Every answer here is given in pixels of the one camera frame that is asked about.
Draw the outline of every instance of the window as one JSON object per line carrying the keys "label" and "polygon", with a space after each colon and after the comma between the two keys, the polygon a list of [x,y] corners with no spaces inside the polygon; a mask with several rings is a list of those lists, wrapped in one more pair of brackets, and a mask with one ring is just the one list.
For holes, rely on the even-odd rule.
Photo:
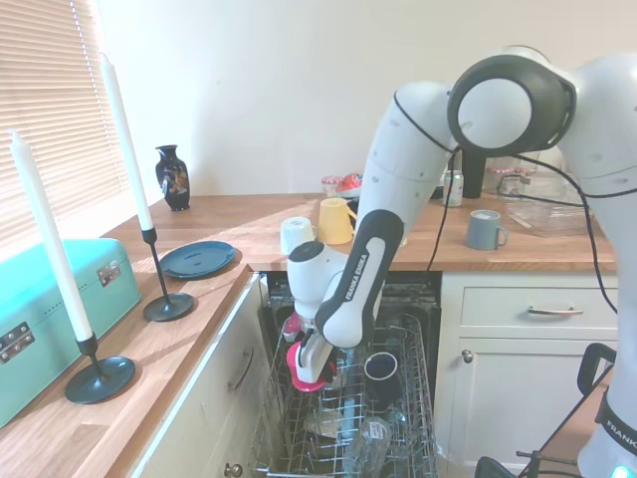
{"label": "window", "polygon": [[91,234],[87,218],[126,202],[95,8],[91,0],[0,0],[0,260],[39,241],[10,127],[31,145],[63,232],[82,224]]}

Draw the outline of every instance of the white candle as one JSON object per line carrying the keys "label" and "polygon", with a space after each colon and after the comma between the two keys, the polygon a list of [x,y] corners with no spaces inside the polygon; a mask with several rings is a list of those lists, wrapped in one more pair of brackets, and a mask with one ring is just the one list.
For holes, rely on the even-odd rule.
{"label": "white candle", "polygon": [[137,206],[137,218],[142,231],[152,229],[152,218],[148,210],[148,203],[143,192],[143,184],[141,182],[141,174],[139,174],[139,166],[135,157],[135,150],[132,147],[132,139],[130,138],[130,129],[128,129],[128,121],[126,113],[123,109],[123,101],[121,100],[121,92],[119,91],[119,83],[117,82],[117,74],[105,54],[102,54],[102,78],[106,87],[106,95],[110,104],[110,111],[115,122],[115,129],[119,137],[119,144],[123,151],[123,159],[128,172],[128,181],[132,188],[132,194],[135,198]]}
{"label": "white candle", "polygon": [[36,161],[33,160],[31,147],[20,137],[18,131],[12,130],[10,132],[13,138],[11,142],[13,160],[16,162],[18,173],[31,201],[31,210],[40,228],[42,241],[49,255],[49,261],[51,261],[64,305],[67,307],[73,332],[78,342],[83,342],[91,338],[93,330],[87,318],[87,312],[84,310],[69,259],[67,259],[64,247],[62,247],[62,241],[53,219],[53,212],[47,200],[47,193],[44,190]]}

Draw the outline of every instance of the white cabinet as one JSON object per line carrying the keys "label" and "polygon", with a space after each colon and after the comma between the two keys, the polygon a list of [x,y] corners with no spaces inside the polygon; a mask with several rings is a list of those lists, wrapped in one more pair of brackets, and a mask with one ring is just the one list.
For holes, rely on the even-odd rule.
{"label": "white cabinet", "polygon": [[[616,300],[615,276],[604,279]],[[588,344],[615,349],[616,317],[592,273],[444,273],[441,307],[441,472],[473,477],[478,459],[491,456],[519,473],[527,460],[516,451],[539,449],[581,398],[576,378]]]}
{"label": "white cabinet", "polygon": [[[614,343],[607,343],[614,348]],[[539,449],[581,399],[577,371],[587,341],[460,339],[448,476],[474,476],[491,456],[518,474],[516,451]]]}
{"label": "white cabinet", "polygon": [[177,394],[133,477],[223,476],[219,466],[214,469],[221,474],[206,473],[217,445],[229,444],[237,430],[242,437],[251,434],[269,370],[257,316],[259,285],[255,274]]}

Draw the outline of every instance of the blue plate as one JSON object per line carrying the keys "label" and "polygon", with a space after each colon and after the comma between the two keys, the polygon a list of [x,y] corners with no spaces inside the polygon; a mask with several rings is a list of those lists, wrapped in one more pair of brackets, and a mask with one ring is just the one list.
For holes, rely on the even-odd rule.
{"label": "blue plate", "polygon": [[166,254],[161,270],[177,279],[197,279],[218,271],[235,257],[235,248],[227,242],[194,242]]}

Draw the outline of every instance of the dishwasher rack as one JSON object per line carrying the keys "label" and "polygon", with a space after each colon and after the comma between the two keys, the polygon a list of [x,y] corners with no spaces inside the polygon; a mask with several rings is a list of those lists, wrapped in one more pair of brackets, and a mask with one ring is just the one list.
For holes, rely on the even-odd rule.
{"label": "dishwasher rack", "polygon": [[[409,314],[379,317],[371,347],[347,351],[334,382],[303,393],[286,364],[289,344],[279,339],[250,449],[257,477],[358,477],[347,449],[363,419],[379,416],[391,428],[382,478],[437,478],[436,446],[427,367],[419,321]],[[388,409],[366,393],[363,364],[376,352],[398,358],[402,399]]]}

